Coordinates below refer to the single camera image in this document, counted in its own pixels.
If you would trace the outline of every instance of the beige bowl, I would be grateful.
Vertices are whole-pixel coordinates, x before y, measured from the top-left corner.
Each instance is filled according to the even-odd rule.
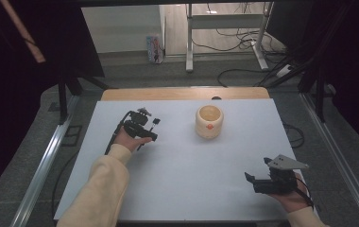
[[[197,110],[195,130],[206,139],[215,138],[223,125],[224,114],[214,105],[202,106]]]

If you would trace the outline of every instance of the camera rig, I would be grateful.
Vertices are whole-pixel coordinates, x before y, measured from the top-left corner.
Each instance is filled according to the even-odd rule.
[[[117,128],[115,129],[114,133],[112,134],[111,140],[106,148],[105,154],[108,154],[111,148],[112,143],[115,140],[115,137],[117,136],[118,132],[120,131],[121,127],[124,127],[124,130],[127,132],[127,134],[135,138],[138,137],[151,137],[153,141],[156,141],[157,134],[152,132],[153,128],[160,123],[159,118],[155,118],[153,120],[153,126],[150,128],[150,130],[145,130],[144,125],[148,121],[148,116],[151,116],[152,114],[149,113],[146,108],[138,109],[138,112],[129,111],[127,114],[123,117],[123,119],[120,121],[120,123],[117,125]]]
[[[264,158],[264,160],[269,167],[270,179],[256,180],[254,176],[245,172],[247,181],[253,184],[255,193],[285,195],[295,191],[306,200],[308,205],[313,207],[310,197],[298,189],[300,179],[295,176],[293,171],[293,169],[309,168],[308,165],[281,154],[274,160],[269,158]]]

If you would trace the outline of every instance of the beige sleeve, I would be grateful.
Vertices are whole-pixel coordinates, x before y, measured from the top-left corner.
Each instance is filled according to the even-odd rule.
[[[64,212],[58,226],[115,226],[129,180],[125,164],[131,152],[113,144],[109,155],[97,159],[88,182]]]
[[[313,213],[312,207],[306,207],[287,215],[292,227],[326,227],[318,216]]]

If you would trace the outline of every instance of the table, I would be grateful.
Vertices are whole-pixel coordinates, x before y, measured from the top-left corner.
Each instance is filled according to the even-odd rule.
[[[214,96],[222,100],[212,100]],[[195,112],[212,103],[223,110],[224,124],[217,138],[205,140],[195,133]],[[128,110],[144,106],[162,120],[154,130],[159,138],[128,162],[131,177],[120,221],[285,219],[281,206],[267,195],[255,194],[244,176],[248,171],[266,179],[264,157],[281,153],[295,159],[274,101],[263,88],[106,91],[94,109],[55,218],[86,183],[93,161],[104,154],[117,122]],[[149,118],[145,128],[150,124]]]

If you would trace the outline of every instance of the right hand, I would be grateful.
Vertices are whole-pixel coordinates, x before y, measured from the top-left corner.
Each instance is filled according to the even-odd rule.
[[[301,182],[300,174],[295,173],[295,177],[300,180],[300,181],[297,180],[298,189],[300,189],[300,191],[302,191],[303,193],[306,194],[307,189],[306,189],[305,185],[303,185],[303,183]],[[286,194],[286,195],[269,194],[268,196],[279,201],[280,204],[282,205],[283,209],[288,213],[308,207],[306,200],[295,191],[293,191],[289,194]]]

